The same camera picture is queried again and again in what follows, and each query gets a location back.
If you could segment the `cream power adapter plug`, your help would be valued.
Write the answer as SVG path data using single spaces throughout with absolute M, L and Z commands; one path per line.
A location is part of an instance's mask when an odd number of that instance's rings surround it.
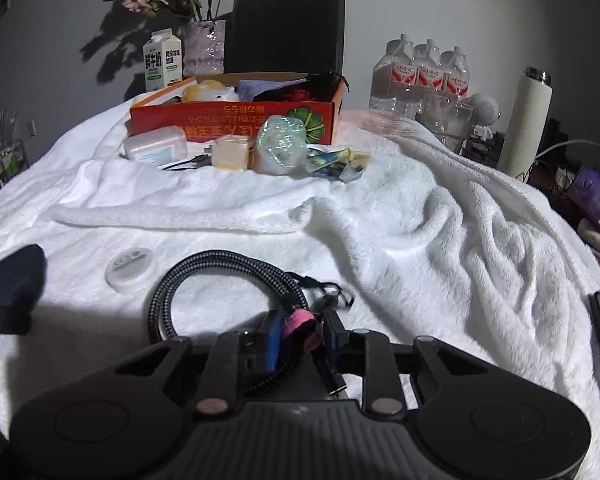
M 211 143 L 211 165 L 226 170 L 248 170 L 254 161 L 254 141 L 248 136 L 227 134 Z

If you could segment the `black paper shopping bag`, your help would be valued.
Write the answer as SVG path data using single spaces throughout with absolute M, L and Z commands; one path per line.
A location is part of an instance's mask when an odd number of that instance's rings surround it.
M 340 74 L 346 0 L 233 0 L 227 73 Z

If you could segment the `blue yellow snack packets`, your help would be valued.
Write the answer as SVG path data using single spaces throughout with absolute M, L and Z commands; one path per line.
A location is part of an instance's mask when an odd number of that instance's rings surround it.
M 339 180 L 344 183 L 358 180 L 370 163 L 370 153 L 343 148 L 323 151 L 309 148 L 304 170 L 314 177 Z

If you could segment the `clear glass measuring cup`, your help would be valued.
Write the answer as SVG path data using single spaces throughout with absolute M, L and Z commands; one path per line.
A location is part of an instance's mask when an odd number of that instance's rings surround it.
M 449 150 L 459 153 L 470 135 L 475 109 L 455 96 L 428 93 L 422 100 L 420 122 Z

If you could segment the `yellow white plush toy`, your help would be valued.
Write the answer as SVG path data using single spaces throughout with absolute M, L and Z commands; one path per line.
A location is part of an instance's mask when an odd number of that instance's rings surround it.
M 183 102 L 238 102 L 234 87 L 227 87 L 214 79 L 191 84 L 183 90 Z

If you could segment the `dark navy pouch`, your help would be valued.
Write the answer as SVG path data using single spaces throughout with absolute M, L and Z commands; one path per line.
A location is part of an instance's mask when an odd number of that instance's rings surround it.
M 0 335 L 30 332 L 32 311 L 44 290 L 46 268 L 45 254 L 37 244 L 0 260 Z

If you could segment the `white thermos bottle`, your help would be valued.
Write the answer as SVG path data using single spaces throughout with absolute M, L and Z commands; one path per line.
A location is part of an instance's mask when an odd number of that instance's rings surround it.
M 545 70 L 528 66 L 520 77 L 516 99 L 498 159 L 498 170 L 527 180 L 547 121 L 552 100 L 552 78 Z

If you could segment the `round translucent lid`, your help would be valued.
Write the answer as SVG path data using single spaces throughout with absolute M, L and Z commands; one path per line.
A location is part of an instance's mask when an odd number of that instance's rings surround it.
M 156 270 L 154 252 L 145 247 L 133 247 L 111 259 L 105 270 L 105 280 L 119 294 L 132 294 L 148 283 Z

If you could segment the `white milk carton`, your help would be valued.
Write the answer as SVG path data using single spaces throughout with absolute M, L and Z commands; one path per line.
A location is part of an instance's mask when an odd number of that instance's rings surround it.
M 172 29 L 153 32 L 143 46 L 146 91 L 161 90 L 182 80 L 182 42 Z

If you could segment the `lilac glass vase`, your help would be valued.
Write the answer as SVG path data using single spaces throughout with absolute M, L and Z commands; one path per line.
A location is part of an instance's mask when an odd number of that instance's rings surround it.
M 191 21 L 180 28 L 183 76 L 224 73 L 226 21 Z

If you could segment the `red fabric rose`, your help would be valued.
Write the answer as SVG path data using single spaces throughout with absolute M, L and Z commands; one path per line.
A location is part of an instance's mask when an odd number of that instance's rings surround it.
M 313 101 L 313 96 L 306 88 L 294 87 L 286 92 L 285 100 L 287 102 L 306 102 Z

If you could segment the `purple package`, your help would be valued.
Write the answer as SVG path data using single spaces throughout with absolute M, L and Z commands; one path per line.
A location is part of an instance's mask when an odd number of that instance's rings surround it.
M 600 174 L 581 168 L 567 190 L 570 200 L 592 219 L 600 220 Z

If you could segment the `light blue knitted cloth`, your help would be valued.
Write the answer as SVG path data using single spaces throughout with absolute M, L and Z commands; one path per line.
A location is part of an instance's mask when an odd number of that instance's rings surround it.
M 253 102 L 260 94 L 280 90 L 294 84 L 302 84 L 306 78 L 288 80 L 242 79 L 238 82 L 236 92 L 242 102 Z

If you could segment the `red orange cardboard box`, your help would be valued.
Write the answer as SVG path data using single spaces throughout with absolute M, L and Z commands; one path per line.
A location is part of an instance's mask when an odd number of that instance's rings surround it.
M 191 84 L 214 79 L 227 87 L 236 87 L 242 79 L 288 80 L 306 78 L 280 90 L 268 91 L 253 102 L 183 102 L 183 90 Z M 287 102 L 290 88 L 306 88 L 313 101 Z M 341 75 L 302 73 L 244 73 L 197 76 L 142 96 L 130 108 L 133 136 L 163 127 L 181 128 L 190 142 L 206 142 L 237 134 L 254 138 L 272 115 L 298 118 L 306 127 L 309 144 L 332 143 L 332 136 L 342 109 L 342 99 L 349 85 Z

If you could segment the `translucent white plastic case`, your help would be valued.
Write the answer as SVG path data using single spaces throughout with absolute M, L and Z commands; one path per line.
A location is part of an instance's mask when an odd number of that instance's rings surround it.
M 129 160 L 162 166 L 183 160 L 187 153 L 185 132 L 170 126 L 129 136 L 123 142 L 124 156 Z

